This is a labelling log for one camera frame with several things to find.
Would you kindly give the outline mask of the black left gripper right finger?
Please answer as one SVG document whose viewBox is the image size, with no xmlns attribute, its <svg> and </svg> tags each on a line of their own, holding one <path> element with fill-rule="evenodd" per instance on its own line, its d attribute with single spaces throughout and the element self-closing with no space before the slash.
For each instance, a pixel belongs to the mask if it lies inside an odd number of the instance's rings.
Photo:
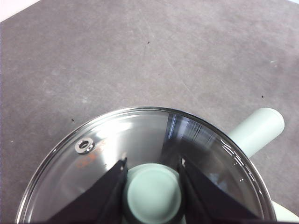
<svg viewBox="0 0 299 224">
<path fill-rule="evenodd" d="M 216 186 L 189 159 L 178 164 L 187 224 L 252 224 L 260 218 Z"/>
</svg>

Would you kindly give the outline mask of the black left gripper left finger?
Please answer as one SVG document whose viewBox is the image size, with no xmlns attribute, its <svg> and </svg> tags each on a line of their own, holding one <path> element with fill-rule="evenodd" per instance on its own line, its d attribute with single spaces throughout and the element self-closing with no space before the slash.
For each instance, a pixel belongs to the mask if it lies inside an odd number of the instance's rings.
<svg viewBox="0 0 299 224">
<path fill-rule="evenodd" d="M 120 224 L 127 159 L 118 160 L 93 186 L 66 205 L 47 224 Z"/>
</svg>

